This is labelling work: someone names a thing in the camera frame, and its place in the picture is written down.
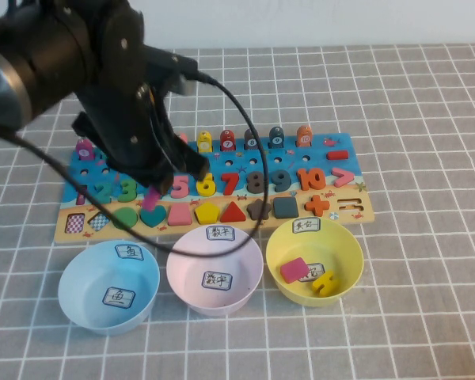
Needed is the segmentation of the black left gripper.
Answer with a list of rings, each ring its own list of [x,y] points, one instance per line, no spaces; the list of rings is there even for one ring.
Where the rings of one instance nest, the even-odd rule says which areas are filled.
[[[94,69],[78,68],[71,80],[84,109],[74,130],[103,150],[113,169],[160,195],[171,189],[173,174],[202,181],[209,173],[209,160],[174,133],[165,110],[164,97],[181,80],[179,70],[102,78]]]

